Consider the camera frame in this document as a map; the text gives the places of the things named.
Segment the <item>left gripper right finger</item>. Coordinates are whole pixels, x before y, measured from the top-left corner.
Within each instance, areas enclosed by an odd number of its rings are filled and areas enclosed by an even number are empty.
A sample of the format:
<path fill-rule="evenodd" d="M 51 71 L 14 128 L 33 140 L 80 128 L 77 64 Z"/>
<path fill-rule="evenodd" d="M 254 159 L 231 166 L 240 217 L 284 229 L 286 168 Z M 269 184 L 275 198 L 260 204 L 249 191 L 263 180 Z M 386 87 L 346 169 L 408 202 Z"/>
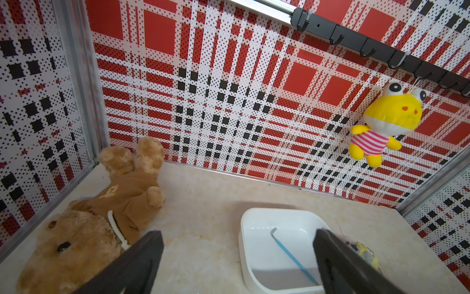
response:
<path fill-rule="evenodd" d="M 328 229 L 318 229 L 313 248 L 327 294 L 401 294 L 403 291 Z"/>

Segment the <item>white plastic storage box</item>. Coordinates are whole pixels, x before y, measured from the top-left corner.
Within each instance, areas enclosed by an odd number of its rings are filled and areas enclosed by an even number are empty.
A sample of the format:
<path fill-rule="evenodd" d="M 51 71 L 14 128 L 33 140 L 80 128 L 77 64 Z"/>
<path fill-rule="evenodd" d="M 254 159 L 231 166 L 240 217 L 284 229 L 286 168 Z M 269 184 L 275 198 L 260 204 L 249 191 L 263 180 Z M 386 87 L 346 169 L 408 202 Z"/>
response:
<path fill-rule="evenodd" d="M 312 281 L 281 250 L 275 237 L 317 280 Z M 251 208 L 241 218 L 239 252 L 244 282 L 252 294 L 320 294 L 324 292 L 313 241 L 328 225 L 309 211 Z"/>

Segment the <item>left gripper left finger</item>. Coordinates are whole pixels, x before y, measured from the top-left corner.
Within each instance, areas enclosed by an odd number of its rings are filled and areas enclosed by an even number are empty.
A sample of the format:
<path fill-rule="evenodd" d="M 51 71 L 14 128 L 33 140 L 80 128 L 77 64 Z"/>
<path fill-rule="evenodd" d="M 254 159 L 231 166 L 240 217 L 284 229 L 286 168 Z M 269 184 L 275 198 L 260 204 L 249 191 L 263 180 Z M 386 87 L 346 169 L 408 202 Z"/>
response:
<path fill-rule="evenodd" d="M 76 294 L 149 294 L 164 252 L 160 231 L 150 231 Z"/>

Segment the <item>blue hex key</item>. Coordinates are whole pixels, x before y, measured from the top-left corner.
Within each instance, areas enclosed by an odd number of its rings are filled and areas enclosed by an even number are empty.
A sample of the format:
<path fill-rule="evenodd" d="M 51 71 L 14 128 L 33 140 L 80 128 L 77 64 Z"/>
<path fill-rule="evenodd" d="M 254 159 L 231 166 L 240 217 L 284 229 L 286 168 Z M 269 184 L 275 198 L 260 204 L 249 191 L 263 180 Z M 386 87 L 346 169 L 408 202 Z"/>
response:
<path fill-rule="evenodd" d="M 298 268 L 303 272 L 303 274 L 305 274 L 312 281 L 312 283 L 314 283 L 314 285 L 319 285 L 317 280 L 308 272 L 308 270 L 303 266 L 303 264 L 300 261 L 298 261 L 298 259 L 283 245 L 283 243 L 275 237 L 274 234 L 276 231 L 277 231 L 277 228 L 274 227 L 270 232 L 270 235 L 275 241 L 275 243 L 298 266 Z"/>

